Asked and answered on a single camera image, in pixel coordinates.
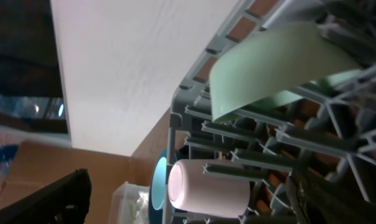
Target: pink cup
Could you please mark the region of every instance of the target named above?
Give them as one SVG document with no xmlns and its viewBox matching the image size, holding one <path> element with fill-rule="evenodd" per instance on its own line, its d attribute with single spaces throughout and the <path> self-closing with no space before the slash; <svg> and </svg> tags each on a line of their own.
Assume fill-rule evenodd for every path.
<svg viewBox="0 0 376 224">
<path fill-rule="evenodd" d="M 223 160 L 179 160 L 168 178 L 171 204 L 181 210 L 217 217 L 237 218 L 242 215 L 250 200 L 250 182 L 203 174 L 206 163 L 242 167 Z"/>
</svg>

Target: dish rack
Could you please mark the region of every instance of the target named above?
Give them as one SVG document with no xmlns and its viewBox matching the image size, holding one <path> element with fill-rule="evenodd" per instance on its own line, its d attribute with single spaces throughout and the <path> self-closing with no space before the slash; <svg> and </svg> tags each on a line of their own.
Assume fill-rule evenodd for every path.
<svg viewBox="0 0 376 224">
<path fill-rule="evenodd" d="M 183 132 L 188 135 L 185 145 L 190 148 L 190 159 L 217 159 L 222 153 L 246 167 L 227 170 L 207 164 L 203 169 L 207 175 L 249 180 L 253 185 L 245 214 L 223 223 L 251 223 L 262 217 L 255 204 L 262 188 L 272 196 L 269 221 L 282 218 L 284 223 L 296 223 L 294 215 L 287 216 L 291 205 L 285 184 L 273 185 L 266 176 L 273 170 L 289 174 L 297 164 L 309 166 L 316 156 L 337 161 L 334 170 L 320 176 L 339 184 L 353 174 L 362 198 L 376 203 L 376 182 L 368 175 L 369 170 L 376 174 L 376 1 L 279 0 L 264 16 L 250 11 L 252 4 L 253 0 L 236 4 L 174 93 L 168 130 L 167 180 L 175 162 L 171 155 L 175 153 L 176 132 Z M 307 83 L 290 90 L 303 100 L 274 111 L 239 109 L 233 113 L 241 119 L 212 123 L 211 87 L 198 74 L 207 61 L 216 60 L 238 44 L 240 40 L 229 34 L 242 18 L 256 24 L 248 36 L 289 22 L 316 21 L 321 35 L 350 53 L 365 70 L 335 87 L 333 94 L 323 93 Z M 302 112 L 307 104 L 315 108 L 313 115 Z M 251 169 L 259 169 L 261 175 L 252 175 Z M 186 217 L 186 223 L 212 223 L 218 219 L 173 212 L 166 191 L 163 224 L 171 223 L 172 217 Z"/>
</svg>

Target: gray dish rack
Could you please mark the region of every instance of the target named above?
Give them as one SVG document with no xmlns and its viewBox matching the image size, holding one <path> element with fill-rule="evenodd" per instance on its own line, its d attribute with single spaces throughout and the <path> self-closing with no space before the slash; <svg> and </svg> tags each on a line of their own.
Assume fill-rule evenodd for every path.
<svg viewBox="0 0 376 224">
<path fill-rule="evenodd" d="M 324 174 L 326 180 L 338 184 L 352 172 L 362 198 L 376 203 L 376 183 L 368 176 L 369 169 L 376 170 L 376 159 L 372 155 L 376 152 L 376 1 L 347 2 L 352 7 L 345 7 L 347 4 L 341 5 L 341 2 L 279 0 L 266 16 L 260 17 L 247 10 L 253 0 L 239 1 L 175 91 L 168 130 L 167 180 L 175 162 L 171 155 L 175 152 L 176 132 L 188 135 L 185 144 L 190 148 L 190 159 L 216 159 L 222 152 L 229 155 L 232 162 L 257 168 L 253 172 L 212 164 L 204 167 L 205 174 L 245 179 L 254 185 L 245 214 L 235 220 L 223 220 L 223 223 L 259 220 L 296 223 L 293 215 L 287 216 L 291 205 L 285 185 L 273 186 L 267 174 L 271 170 L 291 172 L 297 164 L 309 165 L 316 153 L 339 158 L 335 170 Z M 234 112 L 243 118 L 212 123 L 210 86 L 197 81 L 195 76 L 211 57 L 222 56 L 238 43 L 228 33 L 242 17 L 257 24 L 249 36 L 289 22 L 321 21 L 318 26 L 321 35 L 349 52 L 366 69 L 358 77 L 335 87 L 333 94 L 324 93 L 310 83 L 290 90 L 319 105 L 316 116 L 303 118 L 306 120 L 303 128 L 293 122 L 293 118 L 304 116 L 300 112 L 303 100 L 287 105 L 282 113 L 243 107 Z M 324 134 L 330 126 L 338 138 Z M 267 133 L 266 139 L 261 137 L 263 133 Z M 281 148 L 285 146 L 299 149 L 294 159 L 283 154 Z M 270 217 L 263 217 L 253 204 L 263 186 L 272 195 Z M 186 217 L 187 223 L 222 220 L 204 214 L 173 212 L 166 191 L 163 224 L 171 223 L 172 217 Z"/>
</svg>

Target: clear plastic container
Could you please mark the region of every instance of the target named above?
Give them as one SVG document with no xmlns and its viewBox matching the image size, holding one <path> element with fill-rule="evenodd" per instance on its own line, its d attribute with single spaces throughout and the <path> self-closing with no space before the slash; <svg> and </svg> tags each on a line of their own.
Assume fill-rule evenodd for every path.
<svg viewBox="0 0 376 224">
<path fill-rule="evenodd" d="M 137 205 L 140 191 L 149 193 L 149 187 L 125 182 L 113 193 L 108 224 L 134 223 L 136 213 L 140 209 Z"/>
</svg>

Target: light green bowl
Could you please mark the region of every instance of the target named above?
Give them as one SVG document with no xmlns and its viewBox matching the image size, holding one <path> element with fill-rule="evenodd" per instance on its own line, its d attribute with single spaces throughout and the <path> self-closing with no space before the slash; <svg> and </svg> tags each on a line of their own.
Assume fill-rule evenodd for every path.
<svg viewBox="0 0 376 224">
<path fill-rule="evenodd" d="M 324 40 L 312 22 L 261 32 L 226 52 L 210 71 L 214 122 L 236 119 L 236 109 L 252 104 L 276 108 L 301 99 L 289 90 L 322 80 L 335 86 L 359 74 L 360 66 Z"/>
</svg>

